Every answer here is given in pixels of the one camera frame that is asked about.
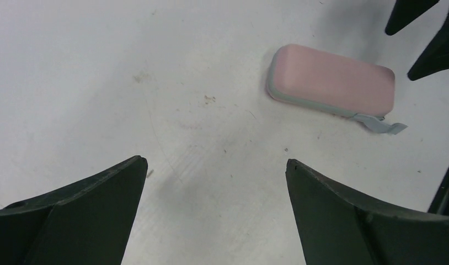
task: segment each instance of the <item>pink block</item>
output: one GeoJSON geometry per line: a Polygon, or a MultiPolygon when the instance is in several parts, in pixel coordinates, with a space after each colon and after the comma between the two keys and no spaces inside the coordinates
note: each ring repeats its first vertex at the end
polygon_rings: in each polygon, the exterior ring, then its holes
{"type": "Polygon", "coordinates": [[[393,109],[395,74],[386,67],[296,44],[273,63],[273,89],[287,96],[377,117],[393,109]]]}

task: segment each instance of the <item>gray tab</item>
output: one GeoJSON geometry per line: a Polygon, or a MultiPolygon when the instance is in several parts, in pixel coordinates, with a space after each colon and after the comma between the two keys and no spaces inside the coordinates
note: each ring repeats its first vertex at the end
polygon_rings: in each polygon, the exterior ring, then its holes
{"type": "Polygon", "coordinates": [[[364,123],[364,125],[371,131],[378,134],[397,134],[408,127],[401,123],[394,123],[392,125],[389,125],[388,123],[379,120],[379,118],[365,114],[356,114],[351,117],[350,120],[356,120],[364,123]]]}

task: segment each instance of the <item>white surface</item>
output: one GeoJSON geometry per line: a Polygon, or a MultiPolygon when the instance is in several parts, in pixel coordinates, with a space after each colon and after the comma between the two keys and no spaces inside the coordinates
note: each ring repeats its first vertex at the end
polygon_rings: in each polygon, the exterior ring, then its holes
{"type": "Polygon", "coordinates": [[[304,264],[288,158],[426,210],[449,164],[449,70],[406,73],[448,1],[389,37],[393,3],[0,1],[0,208],[140,154],[154,173],[123,264],[304,264]],[[387,121],[409,128],[374,135],[270,99],[287,43],[391,68],[387,121]]]}

